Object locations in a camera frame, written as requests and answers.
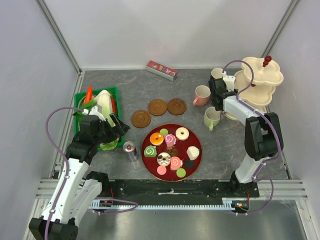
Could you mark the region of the orange glazed donut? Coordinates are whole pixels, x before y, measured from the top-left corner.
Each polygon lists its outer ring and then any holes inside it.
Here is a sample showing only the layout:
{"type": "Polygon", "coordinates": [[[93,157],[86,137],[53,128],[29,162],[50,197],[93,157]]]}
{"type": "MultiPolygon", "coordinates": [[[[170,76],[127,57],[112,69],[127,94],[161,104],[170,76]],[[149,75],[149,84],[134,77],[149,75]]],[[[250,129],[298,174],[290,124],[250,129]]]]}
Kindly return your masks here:
{"type": "Polygon", "coordinates": [[[154,146],[160,146],[164,141],[164,135],[160,132],[152,133],[149,138],[149,141],[154,146]]]}

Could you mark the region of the white ring donut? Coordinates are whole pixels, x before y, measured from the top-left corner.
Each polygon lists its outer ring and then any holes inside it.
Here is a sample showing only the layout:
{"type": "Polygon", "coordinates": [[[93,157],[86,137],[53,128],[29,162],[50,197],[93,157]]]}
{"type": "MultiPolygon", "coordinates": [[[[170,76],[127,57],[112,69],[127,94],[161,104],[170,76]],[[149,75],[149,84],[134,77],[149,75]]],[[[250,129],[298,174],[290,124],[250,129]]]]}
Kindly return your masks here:
{"type": "Polygon", "coordinates": [[[179,127],[176,131],[175,131],[175,137],[179,140],[179,141],[185,141],[189,138],[189,130],[185,127],[179,127]]]}

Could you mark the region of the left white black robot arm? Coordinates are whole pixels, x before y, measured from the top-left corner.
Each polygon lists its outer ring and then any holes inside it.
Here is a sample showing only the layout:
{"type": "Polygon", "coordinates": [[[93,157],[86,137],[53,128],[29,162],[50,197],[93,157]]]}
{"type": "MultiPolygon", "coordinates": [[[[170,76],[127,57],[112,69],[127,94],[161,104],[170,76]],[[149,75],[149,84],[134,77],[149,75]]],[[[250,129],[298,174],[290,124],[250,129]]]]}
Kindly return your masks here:
{"type": "Polygon", "coordinates": [[[73,137],[64,155],[65,164],[53,195],[39,218],[33,217],[29,230],[37,240],[75,240],[79,224],[97,196],[110,191],[108,176],[94,173],[79,185],[100,144],[111,143],[124,136],[130,127],[111,113],[111,126],[99,112],[91,111],[80,122],[80,130],[73,137]]]}

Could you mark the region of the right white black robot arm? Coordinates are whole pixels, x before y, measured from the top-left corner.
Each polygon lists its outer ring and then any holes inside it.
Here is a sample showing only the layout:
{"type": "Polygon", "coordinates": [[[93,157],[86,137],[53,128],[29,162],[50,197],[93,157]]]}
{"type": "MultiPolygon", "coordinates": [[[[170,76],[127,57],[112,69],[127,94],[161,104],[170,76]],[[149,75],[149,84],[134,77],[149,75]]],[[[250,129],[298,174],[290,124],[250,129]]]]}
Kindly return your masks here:
{"type": "Polygon", "coordinates": [[[223,190],[235,197],[242,196],[257,181],[260,170],[281,156],[284,147],[279,117],[263,113],[240,99],[237,91],[228,91],[223,78],[210,77],[210,102],[217,111],[228,112],[244,126],[246,155],[241,165],[232,172],[223,190]]]}

